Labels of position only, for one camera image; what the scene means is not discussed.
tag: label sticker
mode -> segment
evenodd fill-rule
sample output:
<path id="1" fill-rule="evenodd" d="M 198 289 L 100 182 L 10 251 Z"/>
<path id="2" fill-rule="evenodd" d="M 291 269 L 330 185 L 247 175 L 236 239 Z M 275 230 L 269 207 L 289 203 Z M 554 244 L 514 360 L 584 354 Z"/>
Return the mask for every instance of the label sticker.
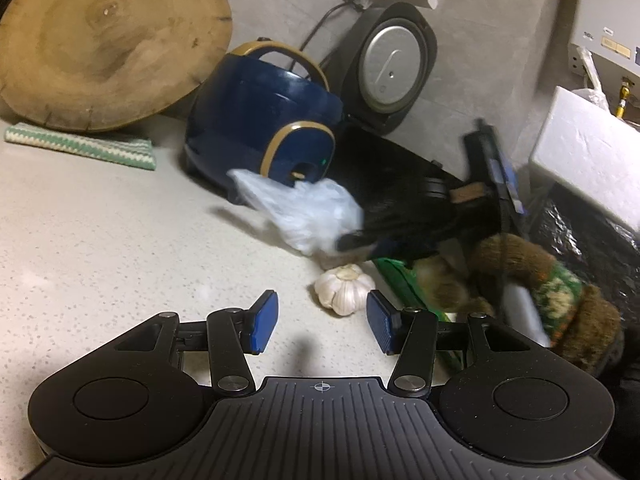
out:
<path id="1" fill-rule="evenodd" d="M 618 48 L 616 49 L 616 52 L 618 54 L 622 54 L 627 59 L 631 59 L 631 50 L 624 45 L 618 44 Z"/>
<path id="2" fill-rule="evenodd" d="M 605 46 L 605 47 L 607 47 L 607 48 L 609 48 L 609 49 L 613 50 L 613 52 L 615 52 L 615 51 L 616 51 L 616 49 L 618 48 L 618 44 L 617 44 L 615 41 L 610 40 L 610 39 L 609 39 L 609 38 L 607 38 L 606 36 L 603 36 L 603 37 L 602 37 L 602 41 L 600 42 L 600 44 L 601 44 L 602 46 Z"/>
<path id="3" fill-rule="evenodd" d="M 613 50 L 613 52 L 617 52 L 618 54 L 620 54 L 621 56 L 626 57 L 627 59 L 631 59 L 631 50 L 628 49 L 626 46 L 616 43 L 613 40 L 610 40 L 609 38 L 607 38 L 606 36 L 602 37 L 602 40 L 600 41 L 600 44 L 603 47 L 608 48 L 609 50 Z"/>

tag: brown knitted cover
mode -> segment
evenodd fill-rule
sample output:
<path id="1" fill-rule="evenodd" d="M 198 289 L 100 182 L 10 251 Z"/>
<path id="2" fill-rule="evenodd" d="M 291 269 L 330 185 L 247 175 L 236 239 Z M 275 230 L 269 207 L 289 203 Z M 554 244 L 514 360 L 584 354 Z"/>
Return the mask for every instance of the brown knitted cover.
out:
<path id="1" fill-rule="evenodd" d="M 559 356 L 591 372 L 620 330 L 618 310 L 604 300 L 600 289 L 586 285 L 574 321 L 554 348 Z"/>
<path id="2" fill-rule="evenodd" d="M 502 243 L 500 235 L 480 242 L 468 261 L 470 269 L 484 274 L 500 273 Z M 529 288 L 546 282 L 556 259 L 542 247 L 516 235 L 507 235 L 506 272 Z"/>
<path id="3" fill-rule="evenodd" d="M 501 268 L 500 236 L 478 244 L 468 260 L 475 272 L 498 275 Z M 551 276 L 556 259 L 540 246 L 507 235 L 507 275 L 535 290 Z M 620 314 L 593 285 L 585 285 L 577 312 L 553 351 L 587 372 L 592 372 L 620 330 Z"/>

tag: round wooden chopping board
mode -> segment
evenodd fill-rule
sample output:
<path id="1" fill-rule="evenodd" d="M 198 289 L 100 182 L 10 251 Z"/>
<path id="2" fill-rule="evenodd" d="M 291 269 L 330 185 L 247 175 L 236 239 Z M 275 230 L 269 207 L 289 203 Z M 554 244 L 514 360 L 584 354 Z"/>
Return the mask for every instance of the round wooden chopping board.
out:
<path id="1" fill-rule="evenodd" d="M 12 0 L 0 96 L 48 128 L 111 130 L 187 95 L 230 38 L 227 0 Z"/>

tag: black cable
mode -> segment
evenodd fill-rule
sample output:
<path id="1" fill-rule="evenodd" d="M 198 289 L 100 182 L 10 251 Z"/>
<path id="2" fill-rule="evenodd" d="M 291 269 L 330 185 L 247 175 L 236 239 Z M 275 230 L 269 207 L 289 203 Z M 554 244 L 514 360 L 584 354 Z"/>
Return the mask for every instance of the black cable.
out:
<path id="1" fill-rule="evenodd" d="M 309 34 L 306 35 L 305 41 L 303 41 L 302 44 L 300 45 L 300 52 L 302 52 L 305 49 L 305 47 L 309 44 L 309 41 L 313 39 L 313 37 L 316 35 L 318 30 L 320 30 L 320 27 L 324 25 L 324 22 L 329 18 L 329 16 L 331 16 L 336 10 L 346 7 L 348 5 L 351 5 L 352 3 L 353 3 L 352 0 L 348 0 L 346 2 L 342 2 L 341 4 L 336 5 L 335 7 L 332 7 L 327 12 L 325 12 L 324 16 L 320 18 L 320 21 L 316 23 L 316 26 L 311 29 L 311 32 Z M 291 63 L 289 64 L 289 71 L 292 71 L 295 65 L 296 65 L 296 60 L 295 59 L 291 60 Z"/>
<path id="2" fill-rule="evenodd" d="M 320 18 L 320 21 L 317 22 L 314 28 L 311 29 L 311 32 L 306 35 L 305 40 L 300 45 L 300 52 L 302 52 L 305 49 L 305 47 L 309 44 L 309 41 L 313 39 L 313 37 L 316 35 L 318 30 L 320 30 L 320 27 L 324 25 L 324 22 L 329 18 L 329 16 L 331 16 L 336 10 L 349 5 L 352 5 L 353 8 L 356 9 L 358 12 L 362 12 L 364 10 L 364 8 L 360 4 L 357 4 L 355 0 L 344 0 L 341 4 L 338 4 L 335 7 L 332 7 L 327 12 L 325 12 L 324 16 Z M 333 49 L 327 56 L 324 56 L 324 59 L 320 62 L 320 64 L 322 65 L 323 63 L 327 62 L 331 54 L 334 52 L 335 52 L 335 49 Z M 293 70 L 293 67 L 295 67 L 295 65 L 296 65 L 296 60 L 293 59 L 291 63 L 289 63 L 288 70 L 291 72 Z"/>
<path id="3" fill-rule="evenodd" d="M 320 63 L 318 63 L 318 66 L 319 66 L 322 70 L 324 70 L 324 69 L 326 68 L 327 64 L 329 63 L 329 60 L 331 59 L 331 56 L 332 56 L 333 54 L 335 54 L 337 50 L 338 50 L 338 47 L 337 47 L 337 46 L 333 47 L 333 48 L 329 51 L 329 53 L 328 53 L 326 56 L 324 56 L 324 57 L 322 58 L 322 60 L 320 61 Z"/>

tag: green striped towel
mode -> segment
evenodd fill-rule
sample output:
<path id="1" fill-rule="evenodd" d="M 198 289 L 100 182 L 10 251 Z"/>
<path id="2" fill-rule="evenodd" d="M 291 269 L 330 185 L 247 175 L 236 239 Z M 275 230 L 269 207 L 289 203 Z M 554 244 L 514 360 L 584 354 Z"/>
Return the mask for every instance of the green striped towel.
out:
<path id="1" fill-rule="evenodd" d="M 63 134 L 26 123 L 9 126 L 4 132 L 6 142 L 37 146 L 57 152 L 73 153 L 98 160 L 154 170 L 156 158 L 151 141 L 137 139 L 126 134 L 100 135 Z"/>

